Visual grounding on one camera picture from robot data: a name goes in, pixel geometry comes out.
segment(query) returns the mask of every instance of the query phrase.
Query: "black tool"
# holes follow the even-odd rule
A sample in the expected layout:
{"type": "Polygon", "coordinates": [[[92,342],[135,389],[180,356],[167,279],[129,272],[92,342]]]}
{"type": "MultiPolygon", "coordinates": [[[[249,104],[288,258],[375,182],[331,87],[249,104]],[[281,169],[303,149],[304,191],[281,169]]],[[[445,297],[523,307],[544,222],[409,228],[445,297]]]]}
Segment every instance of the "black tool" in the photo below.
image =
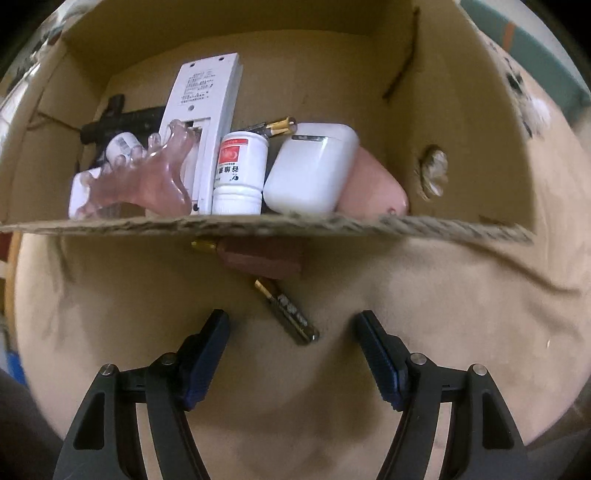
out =
{"type": "Polygon", "coordinates": [[[439,405],[452,402],[440,480],[526,480],[528,461],[519,431],[483,365],[467,372],[438,367],[410,354],[370,310],[355,333],[382,398],[403,411],[378,480],[423,479],[437,429],[439,405]]]}
{"type": "Polygon", "coordinates": [[[74,417],[54,480],[147,480],[136,403],[148,407],[163,479],[209,479],[184,410],[205,398],[229,334],[228,315],[214,310],[176,354],[126,372],[104,365],[74,417]]]}
{"type": "MultiPolygon", "coordinates": [[[[453,403],[440,480],[527,480],[525,447],[486,368],[438,367],[410,354],[371,311],[355,316],[355,333],[382,397],[403,411],[378,480],[424,478],[439,405],[453,403]]],[[[209,480],[183,410],[204,399],[229,337],[228,316],[214,310],[176,355],[146,368],[103,366],[64,441],[54,480],[146,480],[136,403],[146,403],[164,480],[209,480]]]]}
{"type": "Polygon", "coordinates": [[[130,132],[143,146],[146,146],[148,136],[160,129],[165,107],[157,106],[123,113],[124,105],[125,95],[113,95],[109,98],[109,103],[100,116],[100,120],[81,128],[80,141],[82,144],[96,144],[96,156],[90,168],[104,165],[106,162],[105,150],[116,135],[130,132]]]}

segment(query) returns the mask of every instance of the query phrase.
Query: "small white bottle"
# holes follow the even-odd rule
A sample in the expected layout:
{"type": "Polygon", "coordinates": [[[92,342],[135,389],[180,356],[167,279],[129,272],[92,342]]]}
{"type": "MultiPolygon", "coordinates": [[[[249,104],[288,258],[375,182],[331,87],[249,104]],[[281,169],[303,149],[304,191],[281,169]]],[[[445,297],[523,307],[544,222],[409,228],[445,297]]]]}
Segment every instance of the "small white bottle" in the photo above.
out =
{"type": "Polygon", "coordinates": [[[269,141],[251,132],[233,132],[220,145],[213,215],[260,215],[269,141]]]}
{"type": "Polygon", "coordinates": [[[119,155],[123,155],[126,161],[130,161],[131,151],[137,147],[141,147],[144,150],[144,146],[139,143],[139,140],[135,138],[134,134],[123,132],[114,136],[113,140],[109,142],[105,155],[110,164],[113,164],[119,155]]]}

